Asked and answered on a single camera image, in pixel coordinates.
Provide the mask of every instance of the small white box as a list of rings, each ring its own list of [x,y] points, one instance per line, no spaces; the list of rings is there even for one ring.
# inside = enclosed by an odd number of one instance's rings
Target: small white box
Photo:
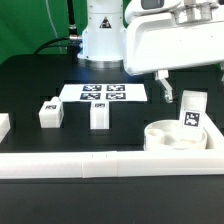
[[[0,114],[0,142],[4,139],[10,129],[9,115]]]
[[[39,112],[41,128],[60,128],[63,117],[63,104],[58,97],[53,97],[44,102]]]
[[[90,129],[109,129],[109,101],[92,101]]]
[[[183,140],[202,140],[207,95],[207,92],[184,90],[179,118],[182,124],[180,135]]]

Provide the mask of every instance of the white paper sheet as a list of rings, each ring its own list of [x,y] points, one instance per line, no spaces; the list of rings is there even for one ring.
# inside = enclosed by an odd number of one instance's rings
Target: white paper sheet
[[[59,98],[62,102],[147,101],[143,84],[67,84]]]

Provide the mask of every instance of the black table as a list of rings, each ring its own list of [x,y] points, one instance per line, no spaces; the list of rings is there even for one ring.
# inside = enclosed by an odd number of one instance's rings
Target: black table
[[[224,133],[217,66],[170,72],[177,103],[167,104],[153,75],[81,67],[61,55],[20,55],[0,66],[0,113],[11,130],[1,153],[143,150],[144,127],[178,119],[183,90],[207,91],[206,113]],[[90,103],[64,103],[60,129],[41,129],[38,113],[64,84],[144,83],[147,102],[111,102],[110,129],[89,129]],[[0,223],[223,223],[223,176],[0,180]]]

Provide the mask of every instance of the white container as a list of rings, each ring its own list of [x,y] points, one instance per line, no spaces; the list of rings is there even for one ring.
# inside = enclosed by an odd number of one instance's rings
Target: white container
[[[146,126],[144,150],[152,149],[205,149],[207,133],[203,130],[200,141],[182,138],[183,129],[178,120],[162,120]]]

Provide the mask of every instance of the green background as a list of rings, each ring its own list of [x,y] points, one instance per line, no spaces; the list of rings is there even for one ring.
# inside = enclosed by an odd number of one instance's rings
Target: green background
[[[58,36],[68,36],[66,0],[48,0]],[[123,0],[124,10],[130,0]],[[73,0],[79,34],[87,25],[86,0]],[[32,54],[39,46],[55,38],[46,0],[0,0],[0,64],[13,55]],[[41,53],[61,53],[58,48]]]

